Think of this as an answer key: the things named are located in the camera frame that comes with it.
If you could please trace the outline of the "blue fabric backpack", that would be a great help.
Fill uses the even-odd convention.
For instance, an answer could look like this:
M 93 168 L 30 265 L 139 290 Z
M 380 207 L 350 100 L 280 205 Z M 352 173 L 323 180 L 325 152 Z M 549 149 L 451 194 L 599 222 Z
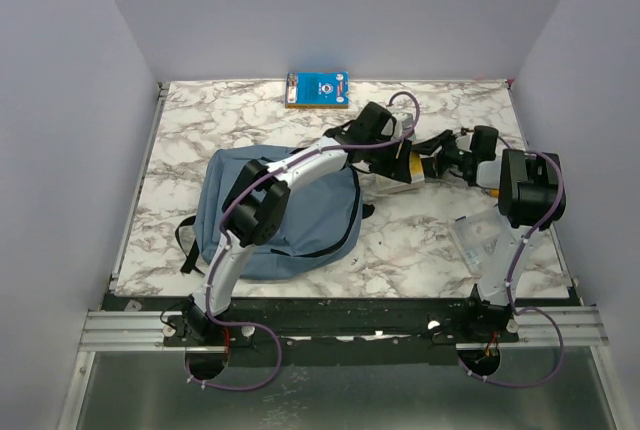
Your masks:
M 255 145 L 223 149 L 211 157 L 201 189 L 197 212 L 183 220 L 174 235 L 181 239 L 182 229 L 191 228 L 195 241 L 184 251 L 183 274 L 204 271 L 197 261 L 209 263 L 220 240 L 219 221 L 223 202 L 251 160 L 263 164 L 276 162 L 298 153 L 298 148 Z M 285 280 L 329 265 L 355 247 L 364 218 L 374 207 L 363 202 L 358 174 L 351 168 L 326 175 L 297 191 L 289 199 L 279 230 L 257 247 L 242 277 L 248 280 Z

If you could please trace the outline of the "teal cover paperback book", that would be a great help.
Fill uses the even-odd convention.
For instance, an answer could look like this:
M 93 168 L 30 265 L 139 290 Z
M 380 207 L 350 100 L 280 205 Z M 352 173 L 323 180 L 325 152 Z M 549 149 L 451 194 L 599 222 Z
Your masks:
M 380 194 L 408 191 L 424 184 L 421 158 L 411 147 L 412 142 L 405 140 L 395 147 L 381 150 L 382 159 L 371 166 L 376 174 L 376 186 Z

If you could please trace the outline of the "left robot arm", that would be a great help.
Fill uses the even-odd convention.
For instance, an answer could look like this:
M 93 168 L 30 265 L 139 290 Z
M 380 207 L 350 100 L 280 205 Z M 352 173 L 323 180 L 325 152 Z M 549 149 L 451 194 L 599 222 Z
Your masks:
M 307 147 L 215 152 L 196 213 L 179 225 L 194 234 L 180 271 L 203 277 L 183 310 L 186 332 L 209 345 L 229 330 L 219 317 L 241 279 L 287 280 L 347 256 L 370 214 L 356 164 L 408 182 L 412 131 L 370 102 Z M 199 262 L 208 266 L 199 270 Z

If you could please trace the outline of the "blue box book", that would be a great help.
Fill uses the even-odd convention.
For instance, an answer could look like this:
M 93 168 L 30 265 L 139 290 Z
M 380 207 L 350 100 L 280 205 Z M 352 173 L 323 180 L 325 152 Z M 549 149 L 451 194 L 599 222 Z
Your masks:
M 349 75 L 338 72 L 291 72 L 287 75 L 286 108 L 349 107 Z

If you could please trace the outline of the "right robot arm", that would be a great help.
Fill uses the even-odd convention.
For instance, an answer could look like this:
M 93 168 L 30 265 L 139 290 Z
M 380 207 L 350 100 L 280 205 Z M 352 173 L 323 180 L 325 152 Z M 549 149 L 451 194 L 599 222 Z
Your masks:
M 557 154 L 511 147 L 489 126 L 446 130 L 415 144 L 424 174 L 442 178 L 452 169 L 471 187 L 498 192 L 497 245 L 460 317 L 460 329 L 480 342 L 505 330 L 516 313 L 515 291 L 536 239 L 566 208 L 561 161 Z

